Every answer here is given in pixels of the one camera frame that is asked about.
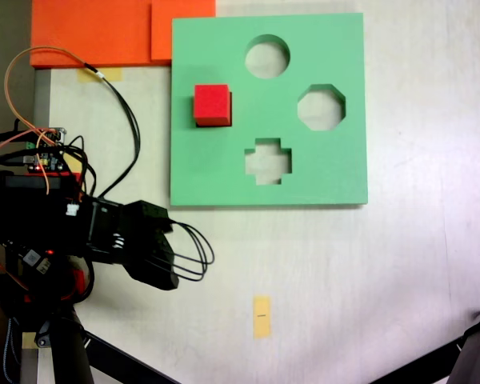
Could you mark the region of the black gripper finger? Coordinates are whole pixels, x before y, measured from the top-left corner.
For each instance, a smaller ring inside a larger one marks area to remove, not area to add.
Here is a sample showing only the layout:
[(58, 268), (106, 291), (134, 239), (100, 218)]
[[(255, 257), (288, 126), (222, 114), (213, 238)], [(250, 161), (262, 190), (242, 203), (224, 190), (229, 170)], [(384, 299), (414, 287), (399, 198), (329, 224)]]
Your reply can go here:
[(127, 272), (134, 280), (160, 290), (178, 288), (174, 252), (164, 234), (153, 234), (138, 241), (130, 252)]

